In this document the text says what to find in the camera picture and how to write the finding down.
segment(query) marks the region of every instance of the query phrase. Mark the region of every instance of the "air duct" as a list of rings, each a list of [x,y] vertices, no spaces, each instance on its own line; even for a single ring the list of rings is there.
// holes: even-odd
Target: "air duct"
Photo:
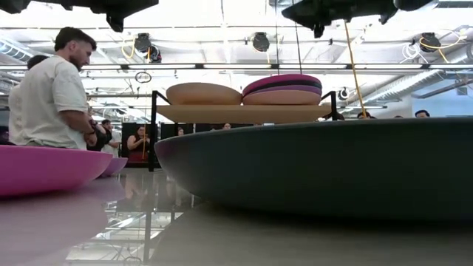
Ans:
[[[33,56],[30,53],[25,52],[3,40],[0,40],[0,53],[25,63],[28,62],[28,60]]]
[[[455,50],[447,55],[451,64],[473,63],[473,44],[468,44],[463,48]],[[443,59],[439,59],[434,64],[443,64]],[[364,103],[374,100],[392,100],[402,98],[416,90],[425,88],[446,78],[446,72],[442,69],[435,69],[422,72],[414,76],[404,76],[386,86],[381,87],[371,95],[364,97]],[[359,106],[360,101],[356,100],[349,106]]]

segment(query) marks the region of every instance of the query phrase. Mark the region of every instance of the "man's hair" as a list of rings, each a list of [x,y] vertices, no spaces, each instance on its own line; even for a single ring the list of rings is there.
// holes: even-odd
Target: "man's hair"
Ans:
[[[35,65],[41,63],[44,59],[48,59],[45,55],[35,55],[30,58],[27,62],[28,70],[32,69]]]
[[[419,110],[414,114],[414,116],[416,117],[417,115],[422,114],[422,113],[425,113],[427,117],[430,117],[429,112],[426,110]]]
[[[65,27],[62,28],[56,36],[54,50],[57,52],[64,49],[71,41],[85,41],[92,45],[94,51],[97,49],[97,42],[82,30],[74,27]]]
[[[369,112],[366,112],[366,113],[367,113],[367,117],[373,118]],[[363,112],[359,113],[356,117],[357,118],[363,117]]]

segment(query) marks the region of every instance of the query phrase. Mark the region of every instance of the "dark green bowl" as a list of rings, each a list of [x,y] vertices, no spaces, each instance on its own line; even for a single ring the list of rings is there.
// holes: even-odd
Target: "dark green bowl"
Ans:
[[[156,144],[164,171],[223,205],[318,216],[473,218],[473,119],[303,123]]]

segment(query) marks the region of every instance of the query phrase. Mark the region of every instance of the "wooden platform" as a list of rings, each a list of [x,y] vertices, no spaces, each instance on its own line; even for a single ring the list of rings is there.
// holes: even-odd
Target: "wooden platform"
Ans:
[[[330,114],[331,106],[158,106],[176,123],[301,123]]]

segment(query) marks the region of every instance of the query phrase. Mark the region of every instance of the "ceiling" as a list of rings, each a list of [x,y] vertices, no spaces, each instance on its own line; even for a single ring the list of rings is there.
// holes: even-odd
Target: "ceiling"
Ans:
[[[409,64],[436,62],[443,63],[439,52],[419,52],[418,46],[410,47],[412,39],[420,38],[421,33],[433,32],[440,39],[443,52],[452,55],[473,38],[470,8],[449,8],[456,5],[444,4],[442,8],[399,12],[385,25],[380,25],[377,16],[354,18],[349,24],[350,43],[353,46],[354,60],[358,64],[388,63]],[[342,21],[334,21],[320,39],[314,39],[309,29],[296,27],[292,21],[283,18],[284,8],[273,7],[268,0],[161,0],[125,20],[123,33],[116,33],[106,23],[105,15],[93,14],[89,9],[75,7],[66,11],[57,4],[32,2],[20,14],[10,15],[0,11],[0,42],[7,43],[27,55],[48,54],[53,51],[53,41],[64,26],[78,27],[98,42],[98,50],[91,64],[144,64],[145,58],[132,51],[132,40],[138,33],[149,33],[153,45],[158,47],[163,57],[162,64],[348,64],[350,53]],[[254,33],[264,32],[270,42],[268,52],[258,52],[251,45]],[[3,65],[24,64],[24,58],[2,54]],[[150,93],[153,89],[161,92],[176,84],[188,81],[212,82],[240,90],[250,82],[274,71],[245,70],[159,70],[150,71],[152,81],[146,84],[135,80],[134,71],[118,72],[89,70],[83,72],[84,86],[90,94],[124,95],[129,93]],[[345,88],[353,90],[355,82],[350,72],[331,72],[330,70],[311,73],[319,78],[324,93]],[[7,72],[20,77],[23,72]],[[392,82],[409,74],[371,72],[358,75],[358,83],[364,97],[373,97]],[[351,97],[340,105],[356,105]],[[91,105],[136,106],[130,117],[148,117],[149,98],[96,98]],[[372,100],[371,105],[380,104]],[[97,116],[121,116],[113,109],[97,107]]]

